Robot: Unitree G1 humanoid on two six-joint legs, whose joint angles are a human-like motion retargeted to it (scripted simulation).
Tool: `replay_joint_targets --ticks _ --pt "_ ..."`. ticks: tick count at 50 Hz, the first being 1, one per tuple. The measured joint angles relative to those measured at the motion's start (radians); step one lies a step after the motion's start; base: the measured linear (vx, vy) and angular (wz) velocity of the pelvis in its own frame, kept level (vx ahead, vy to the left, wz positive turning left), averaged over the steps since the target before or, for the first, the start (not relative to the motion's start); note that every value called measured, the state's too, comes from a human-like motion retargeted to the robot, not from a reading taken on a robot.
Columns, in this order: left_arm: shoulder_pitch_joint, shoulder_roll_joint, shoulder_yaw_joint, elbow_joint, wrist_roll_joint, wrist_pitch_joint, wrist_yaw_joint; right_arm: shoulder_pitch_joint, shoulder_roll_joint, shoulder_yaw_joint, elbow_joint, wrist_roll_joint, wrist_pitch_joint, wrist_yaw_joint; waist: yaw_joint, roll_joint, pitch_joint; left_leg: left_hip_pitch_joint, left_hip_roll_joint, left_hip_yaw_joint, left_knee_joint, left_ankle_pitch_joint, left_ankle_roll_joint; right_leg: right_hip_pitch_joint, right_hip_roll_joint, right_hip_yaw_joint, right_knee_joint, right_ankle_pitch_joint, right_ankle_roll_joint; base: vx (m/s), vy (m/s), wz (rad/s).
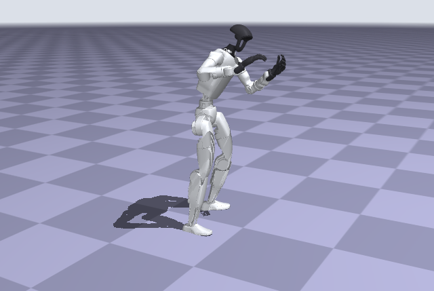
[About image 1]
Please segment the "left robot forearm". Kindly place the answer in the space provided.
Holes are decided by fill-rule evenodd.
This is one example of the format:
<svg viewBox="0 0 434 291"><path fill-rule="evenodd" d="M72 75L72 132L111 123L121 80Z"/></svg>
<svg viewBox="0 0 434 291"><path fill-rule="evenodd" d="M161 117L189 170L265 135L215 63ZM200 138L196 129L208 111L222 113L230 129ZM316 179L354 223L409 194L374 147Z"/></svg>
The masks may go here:
<svg viewBox="0 0 434 291"><path fill-rule="evenodd" d="M253 87L255 90L260 91L264 86L268 85L270 81L266 81L266 78L269 76L269 72L264 72L263 76L261 76L258 80L253 82ZM272 79L273 80L273 79ZM271 80L271 81L272 81Z"/></svg>

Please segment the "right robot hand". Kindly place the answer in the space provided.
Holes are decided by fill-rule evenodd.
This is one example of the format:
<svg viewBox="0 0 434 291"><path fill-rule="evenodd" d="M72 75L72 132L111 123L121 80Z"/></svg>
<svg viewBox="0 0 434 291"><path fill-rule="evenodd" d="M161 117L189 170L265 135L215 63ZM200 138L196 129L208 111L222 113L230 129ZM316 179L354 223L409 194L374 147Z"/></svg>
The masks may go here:
<svg viewBox="0 0 434 291"><path fill-rule="evenodd" d="M240 72L245 70L245 67L251 63L253 63L253 61L256 60L267 60L266 56L262 55L262 54L256 54L255 56L250 56L249 58L245 59L243 62L238 62L238 67L236 67L234 69L234 73L235 74L239 74ZM266 61L265 61L266 62Z"/></svg>

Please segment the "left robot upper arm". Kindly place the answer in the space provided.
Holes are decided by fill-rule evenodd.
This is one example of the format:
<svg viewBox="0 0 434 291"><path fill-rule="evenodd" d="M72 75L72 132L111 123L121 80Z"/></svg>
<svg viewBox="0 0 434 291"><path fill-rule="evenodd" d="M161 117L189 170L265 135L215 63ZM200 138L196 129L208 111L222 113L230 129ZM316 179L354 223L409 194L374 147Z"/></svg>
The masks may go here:
<svg viewBox="0 0 434 291"><path fill-rule="evenodd" d="M239 62L243 62L241 58L237 57ZM245 87L245 91L248 94L253 94L254 92L256 92L257 90L254 89L253 87L253 81L250 81L250 76L248 74L248 72L246 71L246 69L244 71L242 71L242 73L240 75L238 75L239 80L242 82L242 84Z"/></svg>

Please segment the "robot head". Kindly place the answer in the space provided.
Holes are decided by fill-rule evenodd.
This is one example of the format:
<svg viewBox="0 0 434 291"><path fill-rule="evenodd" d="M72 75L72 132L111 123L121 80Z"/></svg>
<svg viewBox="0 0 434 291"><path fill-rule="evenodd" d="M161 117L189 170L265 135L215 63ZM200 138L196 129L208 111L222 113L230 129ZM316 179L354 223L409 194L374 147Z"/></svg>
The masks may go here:
<svg viewBox="0 0 434 291"><path fill-rule="evenodd" d="M235 50L237 52L241 52L243 50L243 48L245 47L246 43L249 40L251 40L253 38L253 36L252 36L250 30L247 27L245 27L244 25L241 25L241 24L236 24L236 25L232 26L230 28L230 31L233 32L233 33L235 33L235 38L237 39L237 44L236 44L236 46L229 44L228 46L226 46L224 48L226 48L227 50L231 50L232 53L229 53L229 52L228 53L232 57L235 58L235 55L234 55ZM239 47L239 45L241 43L241 40L243 40L243 43L242 43L242 46ZM222 50L224 50L224 48L222 48ZM226 51L226 49L225 49L225 51Z"/></svg>

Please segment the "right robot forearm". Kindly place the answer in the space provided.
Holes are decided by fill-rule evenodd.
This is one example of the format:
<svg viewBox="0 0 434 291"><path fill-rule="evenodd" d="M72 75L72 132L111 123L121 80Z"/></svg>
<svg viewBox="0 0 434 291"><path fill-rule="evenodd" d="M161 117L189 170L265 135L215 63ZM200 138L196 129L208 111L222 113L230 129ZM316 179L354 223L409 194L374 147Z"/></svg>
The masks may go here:
<svg viewBox="0 0 434 291"><path fill-rule="evenodd" d="M234 64L233 66L221 66L221 67L201 67L198 71L200 73L211 73L213 79L217 79L219 77L230 77L231 75L240 75L234 73L234 69L238 67L238 64Z"/></svg>

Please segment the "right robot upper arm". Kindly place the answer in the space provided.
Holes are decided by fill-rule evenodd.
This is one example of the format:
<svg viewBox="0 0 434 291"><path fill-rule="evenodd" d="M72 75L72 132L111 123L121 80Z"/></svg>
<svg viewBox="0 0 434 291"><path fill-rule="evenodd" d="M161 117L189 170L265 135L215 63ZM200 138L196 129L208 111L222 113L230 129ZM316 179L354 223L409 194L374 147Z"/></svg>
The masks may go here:
<svg viewBox="0 0 434 291"><path fill-rule="evenodd" d="M201 67L214 67L216 65L220 66L223 63L223 60L224 54L222 52L210 52L208 58L203 62ZM206 82L210 80L210 73L200 73L197 70L197 77L200 81Z"/></svg>

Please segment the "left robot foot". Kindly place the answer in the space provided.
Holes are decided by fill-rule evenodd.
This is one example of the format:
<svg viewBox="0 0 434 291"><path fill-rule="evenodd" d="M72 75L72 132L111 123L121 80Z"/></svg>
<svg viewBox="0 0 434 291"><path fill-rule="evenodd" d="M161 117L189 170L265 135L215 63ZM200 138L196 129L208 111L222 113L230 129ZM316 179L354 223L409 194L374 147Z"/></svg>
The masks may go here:
<svg viewBox="0 0 434 291"><path fill-rule="evenodd" d="M209 202L211 203L211 202ZM207 211L207 210L225 210L230 208L229 203L223 203L220 201L216 201L213 204L209 204L208 201L203 201L203 205L201 207L201 210Z"/></svg>

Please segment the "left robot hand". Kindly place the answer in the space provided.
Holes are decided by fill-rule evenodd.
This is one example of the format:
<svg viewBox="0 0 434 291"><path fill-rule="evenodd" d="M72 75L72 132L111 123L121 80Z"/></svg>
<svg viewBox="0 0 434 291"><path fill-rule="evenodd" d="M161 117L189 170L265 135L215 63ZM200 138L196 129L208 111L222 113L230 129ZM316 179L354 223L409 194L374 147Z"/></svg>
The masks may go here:
<svg viewBox="0 0 434 291"><path fill-rule="evenodd" d="M284 55L281 54L281 56L282 56L281 61L280 61L280 55L278 55L277 64L273 67L273 69L268 70L269 76L266 78L266 81L272 80L273 78L276 77L276 75L280 74L282 71L285 70L285 65L286 65L285 58Z"/></svg>

